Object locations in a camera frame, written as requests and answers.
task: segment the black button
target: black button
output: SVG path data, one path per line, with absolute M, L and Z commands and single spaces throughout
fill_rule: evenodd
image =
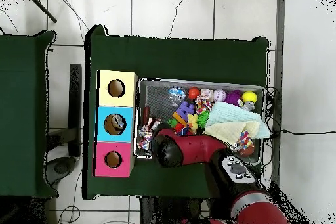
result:
M 234 164 L 231 166 L 231 172 L 233 174 L 244 174 L 246 173 L 246 168 L 241 164 Z

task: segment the light blue towel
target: light blue towel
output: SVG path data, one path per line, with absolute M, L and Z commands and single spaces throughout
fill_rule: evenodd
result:
M 209 127 L 215 123 L 246 121 L 258 121 L 260 123 L 256 138 L 269 138 L 270 132 L 259 114 L 243 110 L 240 107 L 225 102 L 216 102 L 213 105 L 205 127 Z

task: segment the blue box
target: blue box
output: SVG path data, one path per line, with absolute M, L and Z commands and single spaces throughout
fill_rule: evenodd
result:
M 104 128 L 104 121 L 110 114 L 119 114 L 126 120 L 126 128 L 120 135 L 111 135 Z M 132 128 L 134 124 L 133 108 L 131 107 L 98 107 L 98 135 L 97 141 L 100 142 L 131 142 Z

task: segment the pink box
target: pink box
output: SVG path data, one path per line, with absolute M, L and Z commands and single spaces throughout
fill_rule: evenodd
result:
M 105 163 L 105 155 L 114 151 L 120 154 L 122 162 L 116 168 Z M 132 143 L 130 142 L 97 142 L 96 146 L 96 177 L 129 177 L 134 163 Z

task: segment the stacked cubes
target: stacked cubes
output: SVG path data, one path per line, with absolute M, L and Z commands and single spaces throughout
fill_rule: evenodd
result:
M 94 176 L 129 177 L 131 174 L 137 80 L 133 72 L 97 72 Z

